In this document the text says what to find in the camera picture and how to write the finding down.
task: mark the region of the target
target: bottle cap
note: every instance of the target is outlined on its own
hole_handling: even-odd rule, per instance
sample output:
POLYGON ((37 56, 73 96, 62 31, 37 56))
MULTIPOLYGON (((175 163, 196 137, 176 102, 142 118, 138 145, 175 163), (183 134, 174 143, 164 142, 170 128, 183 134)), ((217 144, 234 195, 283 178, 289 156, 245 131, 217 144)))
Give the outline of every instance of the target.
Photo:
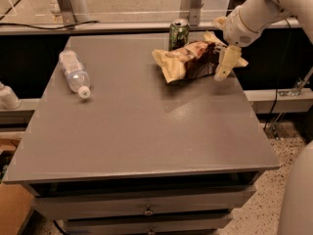
POLYGON ((88 86, 81 86, 79 89, 78 89, 78 95, 79 97, 81 98, 89 98, 90 97, 90 89, 88 86))

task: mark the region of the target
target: clear water bottle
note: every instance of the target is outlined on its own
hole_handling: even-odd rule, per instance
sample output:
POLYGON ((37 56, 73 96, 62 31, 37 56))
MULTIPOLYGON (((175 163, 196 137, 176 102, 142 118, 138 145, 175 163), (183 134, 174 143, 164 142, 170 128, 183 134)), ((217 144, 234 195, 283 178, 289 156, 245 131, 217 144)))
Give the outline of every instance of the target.
POLYGON ((13 110, 18 108, 22 102, 10 86, 0 82, 0 103, 6 109, 13 110))
POLYGON ((78 60, 77 54, 71 50, 60 53, 59 63, 67 78, 69 88, 78 93, 79 97, 90 97, 90 78, 85 67, 78 60))

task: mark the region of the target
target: desk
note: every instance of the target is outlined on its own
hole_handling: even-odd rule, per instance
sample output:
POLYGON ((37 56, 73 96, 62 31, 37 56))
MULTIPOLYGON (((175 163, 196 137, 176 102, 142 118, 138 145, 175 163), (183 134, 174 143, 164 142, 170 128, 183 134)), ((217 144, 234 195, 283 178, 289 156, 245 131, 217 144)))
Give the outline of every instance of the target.
POLYGON ((224 227, 279 163, 233 74, 165 83, 152 51, 167 43, 163 33, 71 37, 92 97, 80 101, 56 67, 5 182, 68 232, 224 227))

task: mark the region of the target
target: soda can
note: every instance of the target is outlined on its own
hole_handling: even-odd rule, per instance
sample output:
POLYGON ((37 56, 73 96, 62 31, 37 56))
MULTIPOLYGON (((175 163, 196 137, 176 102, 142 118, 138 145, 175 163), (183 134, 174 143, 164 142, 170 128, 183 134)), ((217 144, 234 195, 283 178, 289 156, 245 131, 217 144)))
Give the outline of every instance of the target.
POLYGON ((168 50, 176 50, 188 43, 189 23, 187 20, 174 20, 169 27, 169 46, 168 50))

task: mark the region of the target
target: drawer handle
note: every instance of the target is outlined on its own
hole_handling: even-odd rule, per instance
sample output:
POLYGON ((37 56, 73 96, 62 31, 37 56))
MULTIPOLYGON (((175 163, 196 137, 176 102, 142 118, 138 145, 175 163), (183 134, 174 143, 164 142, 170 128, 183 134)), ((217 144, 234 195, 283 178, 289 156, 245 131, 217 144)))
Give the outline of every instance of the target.
POLYGON ((147 233, 147 235, 156 235, 157 233, 154 232, 153 228, 150 227, 150 231, 147 233))
POLYGON ((150 209, 150 206, 147 205, 147 209, 144 211, 144 215, 153 215, 153 214, 155 214, 154 211, 152 211, 150 209))

